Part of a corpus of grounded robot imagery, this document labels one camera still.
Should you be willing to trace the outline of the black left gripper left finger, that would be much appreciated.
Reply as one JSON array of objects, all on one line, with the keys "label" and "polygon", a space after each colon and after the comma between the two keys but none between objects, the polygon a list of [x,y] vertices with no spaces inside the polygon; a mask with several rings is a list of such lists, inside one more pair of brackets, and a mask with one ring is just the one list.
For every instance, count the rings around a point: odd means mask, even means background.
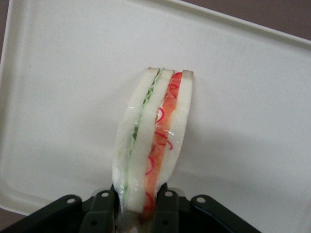
[{"label": "black left gripper left finger", "polygon": [[81,233],[115,233],[119,198],[114,186],[101,190],[92,199],[80,226]]}]

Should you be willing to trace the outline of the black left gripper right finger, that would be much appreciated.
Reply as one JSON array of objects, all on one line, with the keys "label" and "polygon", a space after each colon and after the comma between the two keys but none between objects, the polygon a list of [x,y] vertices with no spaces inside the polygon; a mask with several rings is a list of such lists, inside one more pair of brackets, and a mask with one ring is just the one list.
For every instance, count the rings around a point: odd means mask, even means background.
[{"label": "black left gripper right finger", "polygon": [[152,221],[153,233],[179,232],[179,196],[169,189],[167,183],[161,186],[156,200]]}]

